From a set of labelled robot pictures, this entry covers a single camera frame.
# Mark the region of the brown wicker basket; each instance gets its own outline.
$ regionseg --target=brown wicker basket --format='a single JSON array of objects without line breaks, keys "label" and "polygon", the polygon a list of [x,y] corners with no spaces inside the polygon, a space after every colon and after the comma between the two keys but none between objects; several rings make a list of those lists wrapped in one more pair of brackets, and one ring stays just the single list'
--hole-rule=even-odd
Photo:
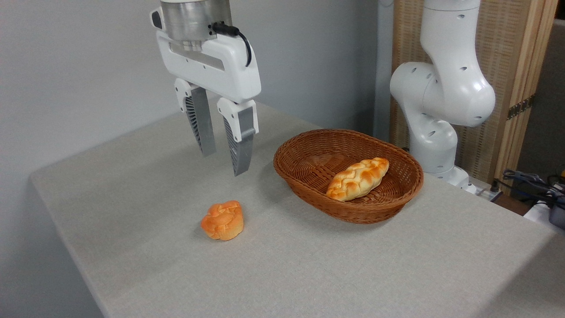
[{"label": "brown wicker basket", "polygon": [[[382,157],[390,167],[368,195],[340,202],[326,197],[333,177],[363,159]],[[340,220],[371,224],[395,216],[420,191],[424,173],[404,150],[352,130],[304,132],[279,147],[275,170],[305,202]]]}]

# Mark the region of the white robotic arm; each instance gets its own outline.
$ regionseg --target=white robotic arm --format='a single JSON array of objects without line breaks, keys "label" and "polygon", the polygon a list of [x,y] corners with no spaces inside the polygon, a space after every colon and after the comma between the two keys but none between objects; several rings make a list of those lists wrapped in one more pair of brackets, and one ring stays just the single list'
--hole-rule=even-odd
[{"label": "white robotic arm", "polygon": [[261,81],[253,48],[231,24],[229,0],[161,0],[151,13],[167,70],[177,76],[175,91],[200,150],[216,151],[206,91],[221,96],[233,171],[245,172],[253,136],[259,132],[253,98]]},{"label": "white robotic arm", "polygon": [[455,166],[457,135],[450,125],[475,127],[494,109],[495,95],[480,70],[475,32],[480,0],[425,0],[420,42],[433,64],[400,65],[390,81],[410,130],[410,153],[426,173],[469,192]]}]

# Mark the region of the woven panel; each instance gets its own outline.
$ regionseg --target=woven panel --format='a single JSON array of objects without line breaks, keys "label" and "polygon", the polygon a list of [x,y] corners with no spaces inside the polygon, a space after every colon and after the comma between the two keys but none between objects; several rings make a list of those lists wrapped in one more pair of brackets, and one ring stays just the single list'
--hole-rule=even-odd
[{"label": "woven panel", "polygon": [[[516,73],[517,54],[524,33],[530,0],[483,0],[477,24],[476,50],[481,70],[496,93],[496,106],[490,118],[480,127],[455,127],[459,136],[456,164],[477,179],[488,182],[498,158],[497,144],[503,131],[510,91]],[[395,2],[393,68],[409,61],[428,62],[420,45],[423,11],[421,0]],[[408,147],[409,137],[402,111],[393,99],[391,108],[391,141]]]}]

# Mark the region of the orange bread roll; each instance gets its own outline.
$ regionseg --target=orange bread roll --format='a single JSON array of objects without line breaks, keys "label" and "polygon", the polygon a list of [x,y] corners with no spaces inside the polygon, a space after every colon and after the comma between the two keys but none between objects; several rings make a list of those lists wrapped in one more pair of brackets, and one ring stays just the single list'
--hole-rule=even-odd
[{"label": "orange bread roll", "polygon": [[381,184],[388,171],[385,158],[365,159],[336,174],[325,195],[338,201],[349,201],[367,195]]},{"label": "orange bread roll", "polygon": [[216,203],[208,209],[200,227],[212,239],[230,240],[244,230],[244,215],[239,202]]}]

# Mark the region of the electrical cable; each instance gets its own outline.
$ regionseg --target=electrical cable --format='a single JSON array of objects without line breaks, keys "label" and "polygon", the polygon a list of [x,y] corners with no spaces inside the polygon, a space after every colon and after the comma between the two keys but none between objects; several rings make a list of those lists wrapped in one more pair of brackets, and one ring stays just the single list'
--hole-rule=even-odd
[{"label": "electrical cable", "polygon": [[245,67],[248,67],[249,64],[251,64],[251,45],[249,44],[249,41],[247,40],[247,38],[244,36],[243,33],[241,33],[239,30],[237,30],[237,35],[240,36],[240,38],[244,41],[245,43],[245,49],[247,49],[247,64],[245,64]]},{"label": "electrical cable", "polygon": [[565,209],[565,205],[563,205],[563,202],[558,201],[558,200],[554,200],[553,197],[549,198],[549,197],[546,197],[546,196],[538,196],[538,195],[534,195],[534,194],[529,194],[529,193],[524,192],[524,191],[522,191],[522,190],[520,190],[516,187],[513,187],[509,184],[506,184],[506,183],[500,181],[499,179],[495,179],[495,181],[498,182],[499,184],[509,188],[509,189],[512,189],[512,190],[522,194],[522,195],[532,197],[534,199],[537,199],[538,201],[543,201],[543,202],[546,202],[546,203],[549,203],[549,204],[554,204],[554,205],[557,205],[558,207],[560,207],[562,209]]},{"label": "electrical cable", "polygon": [[209,25],[209,28],[211,28],[214,32],[221,34],[221,35],[227,35],[227,36],[231,36],[231,37],[240,37],[244,43],[245,43],[245,49],[247,51],[247,64],[245,64],[245,67],[249,67],[249,64],[251,64],[251,45],[249,44],[249,41],[247,40],[247,38],[244,36],[243,33],[241,33],[241,31],[232,26],[232,25],[226,25],[223,21],[221,23],[218,22],[214,22],[214,24]]},{"label": "electrical cable", "polygon": [[545,183],[539,175],[532,174],[532,173],[523,173],[521,171],[514,171],[510,169],[504,170],[502,173],[502,178],[504,180],[517,180],[521,182],[528,183],[530,186],[537,188],[543,191],[557,191],[565,195],[565,191],[559,188],[556,188],[548,183]]}]

